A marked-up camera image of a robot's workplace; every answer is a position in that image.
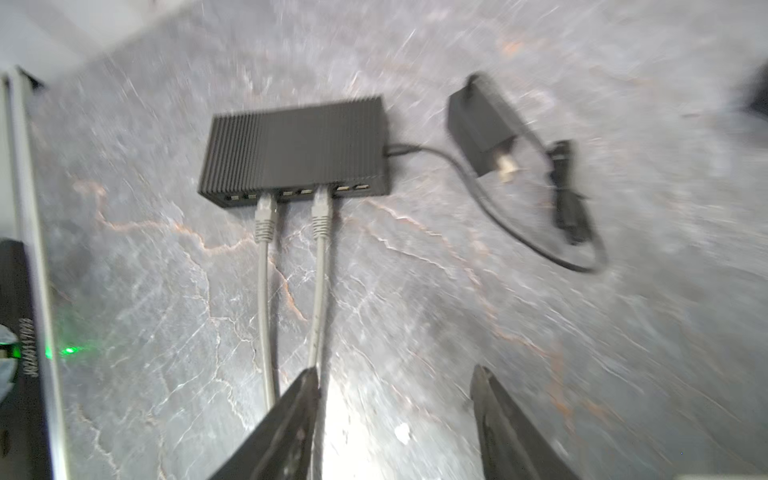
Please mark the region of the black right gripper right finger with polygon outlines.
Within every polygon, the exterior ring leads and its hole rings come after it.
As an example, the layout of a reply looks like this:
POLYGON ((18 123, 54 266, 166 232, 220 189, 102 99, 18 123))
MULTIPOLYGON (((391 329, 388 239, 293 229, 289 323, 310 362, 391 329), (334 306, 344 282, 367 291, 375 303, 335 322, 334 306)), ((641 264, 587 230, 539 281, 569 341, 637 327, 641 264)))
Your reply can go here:
POLYGON ((487 479, 579 479, 483 365, 474 368, 470 398, 487 479))

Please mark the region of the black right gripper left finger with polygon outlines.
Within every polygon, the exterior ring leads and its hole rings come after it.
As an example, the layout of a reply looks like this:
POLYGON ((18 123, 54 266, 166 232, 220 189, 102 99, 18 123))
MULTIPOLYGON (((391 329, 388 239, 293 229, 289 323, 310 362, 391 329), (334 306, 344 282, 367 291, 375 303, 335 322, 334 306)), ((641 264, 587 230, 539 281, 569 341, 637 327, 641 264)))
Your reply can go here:
POLYGON ((213 479, 306 479, 320 402, 317 369, 304 369, 213 479))

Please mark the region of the black power adapter with cable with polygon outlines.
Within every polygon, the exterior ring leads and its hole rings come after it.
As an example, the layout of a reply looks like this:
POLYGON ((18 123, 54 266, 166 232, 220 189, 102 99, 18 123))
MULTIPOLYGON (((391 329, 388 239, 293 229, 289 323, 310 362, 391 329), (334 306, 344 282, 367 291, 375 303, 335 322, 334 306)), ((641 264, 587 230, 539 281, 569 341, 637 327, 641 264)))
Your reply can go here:
POLYGON ((406 143, 387 146, 385 156, 394 158, 416 153, 437 156, 454 168, 470 196, 491 221, 541 258, 581 274, 597 274, 607 267, 607 249, 593 225, 585 197, 573 186, 576 154, 571 140, 545 145, 504 97, 493 78, 483 72, 470 74, 464 85, 448 97, 446 128, 464 157, 462 161, 434 147, 406 143), (496 172, 501 181, 510 182, 521 171, 512 155, 519 140, 530 144, 549 165, 552 223, 568 244, 592 245, 594 260, 590 265, 570 262, 526 238, 481 185, 480 178, 491 172, 496 172))

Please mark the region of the black network switch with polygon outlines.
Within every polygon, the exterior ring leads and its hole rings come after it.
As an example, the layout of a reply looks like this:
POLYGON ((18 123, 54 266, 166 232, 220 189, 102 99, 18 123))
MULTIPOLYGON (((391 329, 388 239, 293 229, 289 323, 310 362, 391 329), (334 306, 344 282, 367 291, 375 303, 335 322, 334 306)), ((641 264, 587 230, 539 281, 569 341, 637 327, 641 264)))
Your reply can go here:
POLYGON ((199 194, 221 208, 306 200, 325 186, 335 197, 385 196, 389 122, 380 96, 216 115, 199 194))

